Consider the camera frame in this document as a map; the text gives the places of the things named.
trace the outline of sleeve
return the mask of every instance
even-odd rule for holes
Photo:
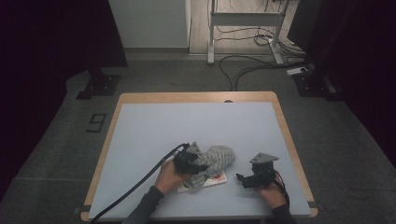
[[[129,215],[122,224],[144,224],[149,220],[149,216],[157,208],[158,202],[164,197],[163,193],[160,192],[154,186],[151,186],[148,193],[142,198],[140,204],[136,209]]]
[[[293,217],[290,214],[289,207],[284,204],[273,209],[273,214],[279,224],[295,224]]]

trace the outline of hand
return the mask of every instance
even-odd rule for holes
[[[161,166],[160,174],[155,181],[155,187],[166,194],[171,189],[177,188],[183,181],[189,179],[191,175],[181,175],[176,172],[175,164],[172,160],[165,161]]]
[[[276,174],[276,181],[283,187],[285,186],[285,184],[280,181],[278,174]],[[287,204],[285,196],[283,196],[282,194],[282,191],[274,183],[271,183],[270,186],[268,186],[267,188],[258,187],[255,188],[255,190],[260,194],[260,196],[262,196],[262,199],[271,209],[277,208],[283,204]]]

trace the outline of wooden table edge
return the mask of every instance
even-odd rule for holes
[[[170,104],[170,103],[223,103],[225,101],[232,102],[271,102],[276,112],[276,119],[286,145],[289,150],[291,161],[296,171],[297,177],[303,188],[305,197],[308,202],[314,203],[314,196],[309,188],[303,166],[301,165],[296,147],[291,138],[288,124],[277,100],[276,94],[272,91],[207,91],[207,92],[148,92],[148,93],[123,93],[117,102],[116,110],[108,128],[106,140],[102,147],[95,172],[93,174],[92,182],[87,193],[84,205],[92,205],[93,196],[96,192],[96,187],[99,182],[100,174],[102,173],[103,165],[105,163],[108,148],[111,138],[116,127],[117,119],[119,118],[120,110],[123,104]],[[318,214],[317,208],[311,208],[310,217],[315,217]],[[81,219],[83,221],[90,221],[89,212],[81,212]]]

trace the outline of gray carpet floor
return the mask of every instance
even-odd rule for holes
[[[218,64],[208,66],[199,57],[148,58],[129,61],[129,68],[103,69],[108,75],[121,75],[114,96],[76,100],[89,75],[81,73],[68,80],[63,105],[0,204],[1,224],[84,223],[78,208],[84,203],[123,92],[229,89]],[[236,74],[253,64],[232,61],[224,67]],[[396,223],[396,171],[345,103],[300,97],[285,69],[252,72],[241,79],[238,90],[277,94],[318,203],[317,217],[299,218],[297,223]],[[92,114],[106,114],[99,133],[86,132],[95,129],[89,123]]]

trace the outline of black curtain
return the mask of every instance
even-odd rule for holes
[[[66,80],[127,66],[107,0],[0,2],[0,198],[48,128]]]

